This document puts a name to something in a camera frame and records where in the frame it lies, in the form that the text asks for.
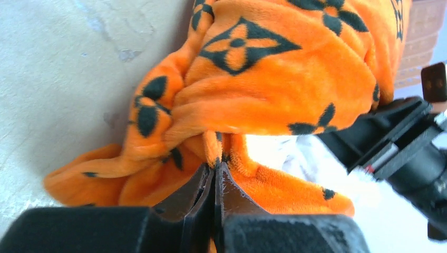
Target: wall stain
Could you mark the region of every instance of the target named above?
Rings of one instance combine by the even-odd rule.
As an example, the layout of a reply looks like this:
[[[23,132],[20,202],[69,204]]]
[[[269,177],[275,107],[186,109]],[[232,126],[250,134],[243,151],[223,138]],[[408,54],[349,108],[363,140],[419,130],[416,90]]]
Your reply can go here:
[[[116,126],[117,120],[120,118],[119,113],[104,113],[102,119],[105,123],[111,128],[114,129]]]
[[[130,62],[147,49],[155,28],[138,6],[129,1],[73,0],[86,23],[113,46],[118,60]]]

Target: black flower motif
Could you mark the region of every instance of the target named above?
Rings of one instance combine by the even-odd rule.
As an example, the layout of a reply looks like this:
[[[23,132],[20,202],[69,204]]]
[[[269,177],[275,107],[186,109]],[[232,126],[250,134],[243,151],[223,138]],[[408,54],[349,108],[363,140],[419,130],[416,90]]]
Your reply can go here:
[[[196,0],[196,3],[194,4],[194,9],[192,19],[191,19],[191,26],[194,31],[197,30],[197,27],[199,27],[199,21],[202,17],[202,13],[208,13],[214,18],[214,13],[212,12],[212,7],[209,4],[205,4],[205,0]]]
[[[358,32],[368,32],[363,20],[356,14],[343,9],[345,0],[288,0],[298,8],[308,11],[323,11],[323,24],[337,36],[342,33],[342,22]]]
[[[312,134],[319,128],[323,128],[323,132],[337,131],[337,127],[329,125],[331,120],[334,118],[334,115],[335,106],[331,103],[320,116],[316,125],[308,123],[293,123],[289,124],[288,127],[292,132],[292,135]]]
[[[396,18],[396,38],[403,41],[404,39],[404,21],[403,21],[403,5],[402,0],[395,0],[396,4],[394,4],[394,0],[391,0],[391,4],[394,9],[394,16]]]

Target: orange velvet fabric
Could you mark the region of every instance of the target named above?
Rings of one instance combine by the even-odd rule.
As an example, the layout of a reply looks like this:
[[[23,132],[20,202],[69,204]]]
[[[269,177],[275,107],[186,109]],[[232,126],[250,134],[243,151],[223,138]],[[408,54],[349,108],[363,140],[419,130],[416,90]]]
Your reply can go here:
[[[271,213],[353,215],[349,199],[259,165],[245,134],[335,131],[393,100],[410,0],[196,0],[188,38],[141,81],[124,145],[52,172],[68,206],[153,206],[225,160]]]

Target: black star motif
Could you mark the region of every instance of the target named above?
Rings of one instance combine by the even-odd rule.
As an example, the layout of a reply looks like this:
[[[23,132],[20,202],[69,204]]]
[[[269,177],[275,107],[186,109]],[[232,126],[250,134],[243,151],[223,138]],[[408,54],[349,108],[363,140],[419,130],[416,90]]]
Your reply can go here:
[[[329,125],[331,120],[335,115],[335,106],[334,104],[330,104],[324,113],[320,116],[317,125],[312,125],[308,123],[293,123],[289,124],[289,129],[292,132],[292,135],[301,135],[301,134],[312,134],[318,128],[324,128],[323,132],[332,132],[337,131],[337,127]]]
[[[206,12],[214,18],[214,13],[212,12],[212,7],[209,4],[205,4],[205,0],[196,0],[194,4],[193,15],[191,18],[191,26],[194,31],[199,27],[199,21],[202,17],[202,13]]]
[[[394,0],[391,0],[391,4],[394,9],[394,16],[396,17],[396,38],[403,41],[404,39],[404,21],[403,21],[403,5],[402,0],[396,0],[396,4],[394,4]]]

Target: orange fabric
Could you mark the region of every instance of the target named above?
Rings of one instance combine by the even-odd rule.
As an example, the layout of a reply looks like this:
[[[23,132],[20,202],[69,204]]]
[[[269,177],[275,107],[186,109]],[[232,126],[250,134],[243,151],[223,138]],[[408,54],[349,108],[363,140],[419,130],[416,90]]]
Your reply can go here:
[[[44,185],[68,206],[153,206],[203,162],[228,162],[271,213],[342,213],[349,199],[261,166],[244,134],[334,131],[393,100],[409,0],[196,0],[183,47],[130,105],[123,148],[84,154]]]

